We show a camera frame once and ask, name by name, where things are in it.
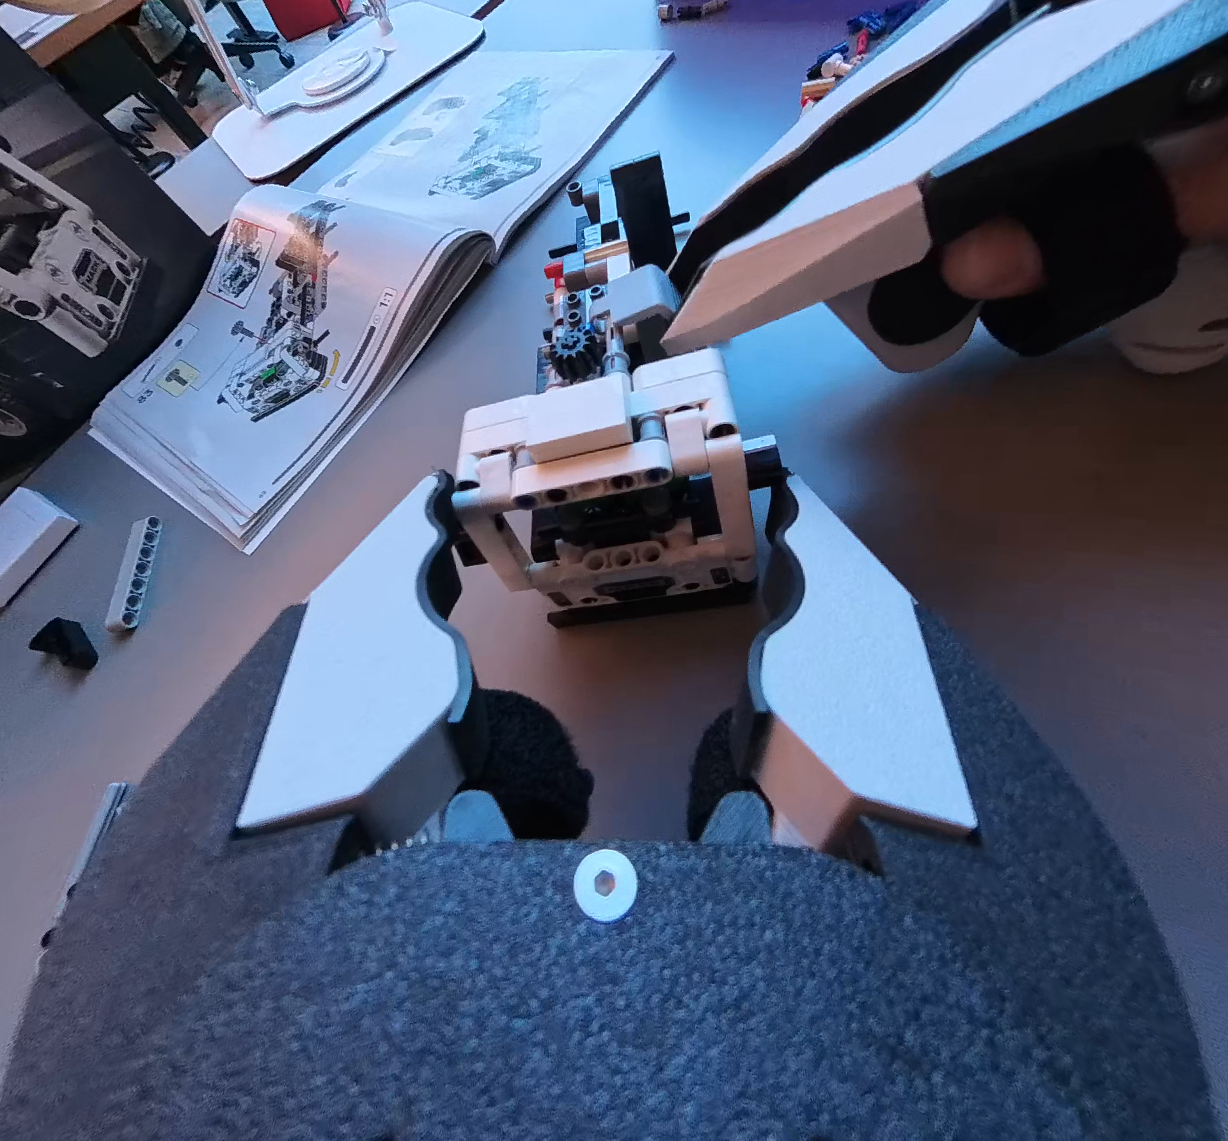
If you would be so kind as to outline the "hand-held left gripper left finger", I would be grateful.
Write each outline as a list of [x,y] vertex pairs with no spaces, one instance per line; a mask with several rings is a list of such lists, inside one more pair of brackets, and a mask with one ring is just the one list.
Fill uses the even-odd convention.
[[425,473],[310,593],[239,837],[353,816],[376,847],[409,840],[479,777],[454,533],[454,478]]

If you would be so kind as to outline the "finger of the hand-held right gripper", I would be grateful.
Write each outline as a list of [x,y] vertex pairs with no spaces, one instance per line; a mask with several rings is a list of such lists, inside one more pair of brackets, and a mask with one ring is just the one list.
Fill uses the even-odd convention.
[[695,286],[728,244],[782,214],[834,167],[890,137],[940,84],[1008,27],[1008,0],[934,0],[895,27],[844,84],[816,102],[787,137],[695,228],[668,268]]
[[901,135],[728,244],[663,333],[668,353],[745,337],[928,257],[926,179],[1188,0],[1081,0],[977,53]]

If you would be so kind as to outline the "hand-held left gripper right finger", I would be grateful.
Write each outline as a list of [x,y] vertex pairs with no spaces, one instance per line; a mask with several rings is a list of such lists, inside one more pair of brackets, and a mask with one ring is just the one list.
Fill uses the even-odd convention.
[[854,821],[977,830],[913,592],[799,478],[770,494],[770,623],[749,644],[735,771],[770,837],[844,854]]

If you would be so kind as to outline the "white lego truck model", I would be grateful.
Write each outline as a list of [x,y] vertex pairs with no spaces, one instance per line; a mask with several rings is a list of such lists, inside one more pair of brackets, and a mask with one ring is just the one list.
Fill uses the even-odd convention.
[[663,356],[680,307],[660,152],[569,183],[576,244],[547,257],[533,392],[471,408],[454,555],[533,592],[551,626],[741,607],[757,592],[754,490],[787,468],[741,439],[723,353]]

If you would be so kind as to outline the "scattered colourful lego pieces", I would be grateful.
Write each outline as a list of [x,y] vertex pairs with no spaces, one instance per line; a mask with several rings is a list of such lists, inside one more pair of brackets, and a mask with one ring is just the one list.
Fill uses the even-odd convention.
[[[695,26],[725,11],[728,0],[660,0],[660,26]],[[867,53],[890,35],[908,15],[919,11],[919,0],[901,0],[888,8],[867,8],[847,20],[847,35],[816,56],[804,80],[804,109],[824,102],[847,72],[854,72]]]

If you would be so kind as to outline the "grey lego beam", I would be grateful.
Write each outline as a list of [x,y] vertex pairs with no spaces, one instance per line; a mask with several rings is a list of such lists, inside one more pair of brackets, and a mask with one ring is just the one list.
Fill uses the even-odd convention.
[[112,581],[112,599],[108,599],[108,612],[106,612],[106,630],[121,635],[121,630],[134,630],[141,623],[159,544],[163,544],[163,516],[137,516],[129,525],[121,567],[119,567],[119,581]]

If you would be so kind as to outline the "black angled lego piece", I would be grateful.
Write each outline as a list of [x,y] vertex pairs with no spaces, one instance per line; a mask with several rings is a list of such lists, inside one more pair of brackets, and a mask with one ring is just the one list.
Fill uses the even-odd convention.
[[77,620],[48,620],[34,638],[28,651],[37,654],[52,654],[58,664],[71,668],[71,672],[93,672],[96,668],[96,648],[85,635],[85,626]]

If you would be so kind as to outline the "open lego instruction booklet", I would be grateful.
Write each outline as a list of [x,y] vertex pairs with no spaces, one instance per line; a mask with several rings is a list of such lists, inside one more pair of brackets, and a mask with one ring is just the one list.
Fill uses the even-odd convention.
[[473,53],[323,191],[249,191],[186,319],[89,439],[252,555],[668,62]]

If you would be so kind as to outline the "black lego set box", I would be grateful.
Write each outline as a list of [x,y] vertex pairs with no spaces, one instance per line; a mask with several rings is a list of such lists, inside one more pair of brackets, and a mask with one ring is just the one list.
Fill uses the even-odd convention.
[[200,222],[6,34],[6,490],[177,327],[209,260]]

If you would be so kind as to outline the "person's right hand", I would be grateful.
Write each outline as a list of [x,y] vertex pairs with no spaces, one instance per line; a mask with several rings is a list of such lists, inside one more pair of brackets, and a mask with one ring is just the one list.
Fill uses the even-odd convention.
[[[1188,248],[1228,244],[1228,122],[1158,151],[1176,228]],[[1034,234],[1015,220],[982,222],[940,252],[945,283],[966,298],[1015,298],[1044,283]]]

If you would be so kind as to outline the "small white box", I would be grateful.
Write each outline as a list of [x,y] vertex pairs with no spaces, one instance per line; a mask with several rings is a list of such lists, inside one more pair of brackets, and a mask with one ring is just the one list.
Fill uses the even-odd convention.
[[0,607],[70,544],[77,516],[37,490],[12,490],[0,507]]

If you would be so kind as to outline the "white desk lamp base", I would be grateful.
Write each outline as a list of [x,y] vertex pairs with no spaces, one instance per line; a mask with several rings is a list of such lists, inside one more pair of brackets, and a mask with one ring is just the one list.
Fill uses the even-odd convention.
[[366,20],[330,53],[264,93],[234,80],[244,104],[218,118],[215,143],[249,183],[269,183],[323,151],[370,115],[421,84],[483,39],[483,20],[425,0],[366,0]]

